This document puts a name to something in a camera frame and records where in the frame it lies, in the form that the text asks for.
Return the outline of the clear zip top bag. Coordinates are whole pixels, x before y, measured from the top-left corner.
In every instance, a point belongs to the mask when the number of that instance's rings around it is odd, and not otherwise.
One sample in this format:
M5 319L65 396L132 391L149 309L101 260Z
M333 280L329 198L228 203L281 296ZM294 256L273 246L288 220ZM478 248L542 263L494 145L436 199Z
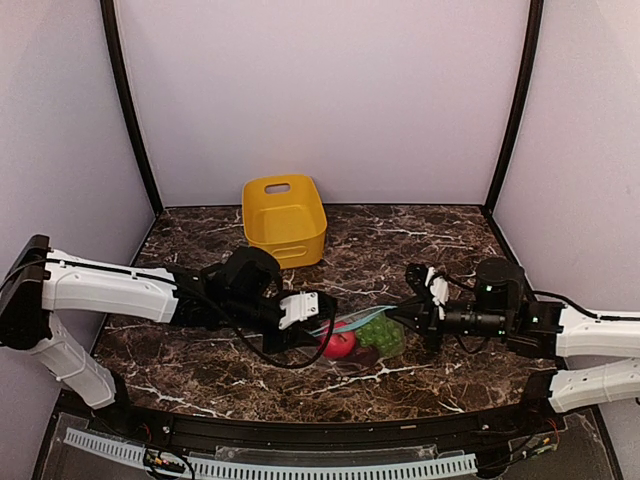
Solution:
M338 318L329 344L313 367L346 376L401 356L406 348L405 327L387 315L391 309L391 305L379 305Z

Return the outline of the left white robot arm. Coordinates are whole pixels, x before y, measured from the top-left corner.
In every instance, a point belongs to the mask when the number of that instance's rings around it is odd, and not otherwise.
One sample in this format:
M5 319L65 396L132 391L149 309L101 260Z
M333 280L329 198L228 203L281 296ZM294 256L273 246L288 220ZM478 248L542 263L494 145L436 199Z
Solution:
M261 335L259 354L320 345L312 329L335 318L335 300L283 286L278 261L255 247L201 270L134 268L90 261L33 236L1 283L1 344L25 351L65 383L120 436L141 427L122 380L68 333L59 310L124 315L158 324Z

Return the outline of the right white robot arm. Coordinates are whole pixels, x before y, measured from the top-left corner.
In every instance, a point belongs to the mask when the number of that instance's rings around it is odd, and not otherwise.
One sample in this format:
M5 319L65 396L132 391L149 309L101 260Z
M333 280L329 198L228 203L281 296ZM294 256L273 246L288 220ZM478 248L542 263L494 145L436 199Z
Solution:
M434 352L444 336L452 335L497 338L509 351L532 359L610 358L596 367L531 375L522 403L510 413L517 432L534 432L547 420L549 409L565 413L639 397L638 314L592 312L550 292L528 299L524 269L500 257L479 263L473 297L466 301L450 299L450 280L432 267L411 264L405 280L413 297L386 315L420 335Z

